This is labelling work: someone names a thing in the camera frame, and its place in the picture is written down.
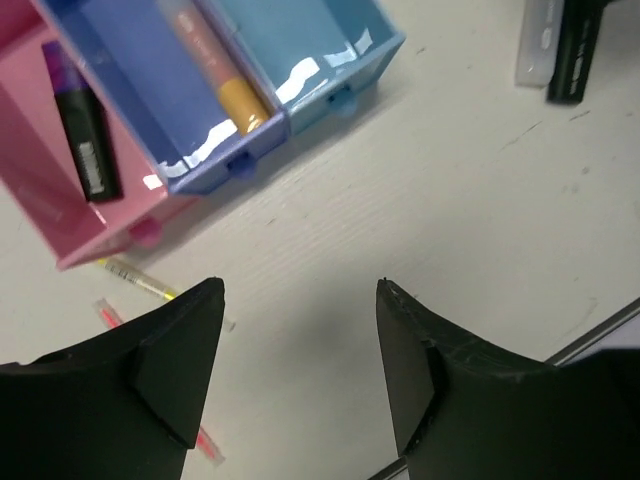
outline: desk organizer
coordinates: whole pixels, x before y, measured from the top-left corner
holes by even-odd
[[[88,204],[67,145],[41,46],[57,37],[26,0],[0,2],[0,175],[65,269],[132,244],[193,203],[172,197],[124,125],[108,111],[123,198]]]
[[[291,134],[353,111],[404,41],[375,0],[33,1],[177,194],[250,175]],[[194,5],[271,116],[247,135],[174,31]]]
[[[293,134],[354,113],[405,40],[376,0],[196,1],[284,106]]]

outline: pink drawer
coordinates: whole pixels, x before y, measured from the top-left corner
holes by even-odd
[[[124,195],[86,203],[41,50],[54,38],[28,0],[0,2],[0,175],[65,269],[134,243],[154,245],[162,225],[195,198],[170,196],[145,153],[108,112]]]

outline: black highlighter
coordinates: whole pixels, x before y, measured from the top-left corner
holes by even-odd
[[[88,202],[122,197],[104,109],[60,43],[42,46],[60,118]]]
[[[565,0],[551,103],[577,105],[584,99],[600,24],[609,0]]]

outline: black object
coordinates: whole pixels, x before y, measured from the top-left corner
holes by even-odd
[[[88,202],[122,197],[102,104],[91,90],[56,95],[69,148]]]
[[[577,105],[584,99],[605,7],[610,0],[565,0],[556,69],[547,99]]]
[[[178,480],[223,313],[224,284],[209,279],[31,365],[0,366],[2,477]]]
[[[122,189],[100,101],[59,42],[46,43],[42,50],[86,200],[120,198]]]
[[[398,454],[411,480],[640,478],[640,351],[566,367],[492,345],[378,285]]]

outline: purple highlighter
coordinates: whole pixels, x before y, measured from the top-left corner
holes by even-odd
[[[122,197],[104,110],[58,42],[42,46],[60,118],[88,202]]]

